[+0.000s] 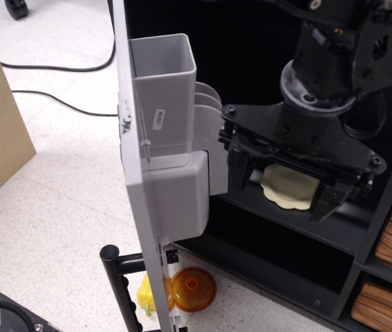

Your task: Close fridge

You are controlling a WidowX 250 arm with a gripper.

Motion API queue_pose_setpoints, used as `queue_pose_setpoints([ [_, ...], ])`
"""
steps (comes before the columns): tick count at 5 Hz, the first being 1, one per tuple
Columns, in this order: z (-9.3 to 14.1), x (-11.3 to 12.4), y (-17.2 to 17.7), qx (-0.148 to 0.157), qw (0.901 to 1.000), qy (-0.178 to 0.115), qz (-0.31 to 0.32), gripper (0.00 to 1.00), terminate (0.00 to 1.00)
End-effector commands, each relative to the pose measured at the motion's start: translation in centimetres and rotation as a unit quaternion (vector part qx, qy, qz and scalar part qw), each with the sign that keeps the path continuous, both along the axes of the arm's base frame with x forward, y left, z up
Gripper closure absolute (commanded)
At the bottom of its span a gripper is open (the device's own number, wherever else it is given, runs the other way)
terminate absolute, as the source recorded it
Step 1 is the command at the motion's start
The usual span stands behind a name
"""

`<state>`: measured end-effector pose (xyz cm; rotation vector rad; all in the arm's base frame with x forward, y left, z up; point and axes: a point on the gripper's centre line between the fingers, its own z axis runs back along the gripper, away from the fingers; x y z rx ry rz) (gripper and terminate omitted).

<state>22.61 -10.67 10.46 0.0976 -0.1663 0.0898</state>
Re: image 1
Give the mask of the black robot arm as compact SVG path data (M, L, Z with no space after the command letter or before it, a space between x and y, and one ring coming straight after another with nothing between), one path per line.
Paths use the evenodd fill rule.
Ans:
M364 141L386 120L392 86L392 1L278 1L301 18L295 55L283 68L283 101L228 104L219 140L230 180L243 190L259 160L319 180L310 218L322 221L368 194L386 169Z

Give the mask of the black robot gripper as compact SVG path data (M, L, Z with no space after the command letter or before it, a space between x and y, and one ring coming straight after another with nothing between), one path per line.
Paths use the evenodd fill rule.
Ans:
M219 140L233 186L243 191L259 160L317 178L310 221L326 219L346 201L350 187L367 190L386 170L383 157L348 136L338 118L307 116L286 104L227 104L221 116Z

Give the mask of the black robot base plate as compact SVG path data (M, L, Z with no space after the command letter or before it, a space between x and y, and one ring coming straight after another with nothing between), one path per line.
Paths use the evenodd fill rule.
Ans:
M33 324L40 324L43 326L43 332L59 332L59 329L56 326L2 293L0 293L0 301L11 303L19 307L31 319ZM0 308L0 323L1 326L11 328L13 331L28 331L28 327L24 321L17 314L7 309Z

